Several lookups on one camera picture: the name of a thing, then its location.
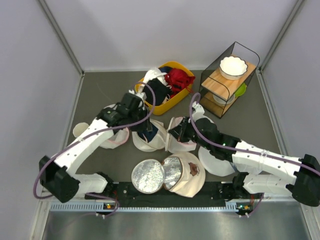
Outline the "beige mesh bag with glasses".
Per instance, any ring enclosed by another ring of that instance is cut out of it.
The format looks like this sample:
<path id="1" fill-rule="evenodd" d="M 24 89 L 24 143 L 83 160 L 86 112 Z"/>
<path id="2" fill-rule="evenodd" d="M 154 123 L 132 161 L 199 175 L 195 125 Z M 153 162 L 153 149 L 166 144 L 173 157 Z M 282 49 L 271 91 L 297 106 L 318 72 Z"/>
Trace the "beige mesh bag with glasses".
<path id="1" fill-rule="evenodd" d="M 139 138 L 136 131 L 132 132 L 132 141 L 134 146 L 143 152 L 154 152 L 157 150 L 162 150 L 165 148 L 166 138 L 167 138 L 167 130 L 164 127 L 164 124 L 160 121 L 151 119 L 150 123 L 155 125 L 158 128 L 158 132 L 153 138 L 152 141 L 146 142 Z"/>

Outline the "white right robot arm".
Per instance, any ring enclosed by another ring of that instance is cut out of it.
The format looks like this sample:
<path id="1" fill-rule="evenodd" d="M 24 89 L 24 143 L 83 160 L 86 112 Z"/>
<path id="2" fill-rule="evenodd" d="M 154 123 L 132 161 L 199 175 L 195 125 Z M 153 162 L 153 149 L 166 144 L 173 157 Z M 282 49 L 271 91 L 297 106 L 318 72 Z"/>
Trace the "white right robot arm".
<path id="1" fill-rule="evenodd" d="M 272 193 L 289 195 L 301 204 L 320 204 L 320 163 L 312 155 L 290 157 L 258 148 L 238 137 L 222 133 L 207 118 L 193 121 L 183 117 L 169 134 L 177 141 L 192 141 L 209 151 L 220 161 L 240 164 L 266 172 L 266 175 L 239 173 L 232 181 L 233 192 L 239 198 L 249 194 Z"/>

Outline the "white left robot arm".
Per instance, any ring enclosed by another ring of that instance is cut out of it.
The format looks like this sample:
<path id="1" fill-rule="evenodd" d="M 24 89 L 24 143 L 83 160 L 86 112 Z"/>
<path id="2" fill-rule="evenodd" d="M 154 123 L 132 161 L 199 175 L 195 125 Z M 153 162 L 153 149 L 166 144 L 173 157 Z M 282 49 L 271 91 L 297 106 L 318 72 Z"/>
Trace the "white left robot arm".
<path id="1" fill-rule="evenodd" d="M 79 195 L 98 194 L 109 198 L 114 187 L 106 174 L 77 174 L 77 170 L 102 143 L 120 130 L 139 132 L 151 129 L 151 113 L 145 105 L 145 98 L 144 93 L 130 90 L 113 107 L 103 108 L 89 127 L 65 149 L 39 161 L 35 182 L 61 203 Z"/>

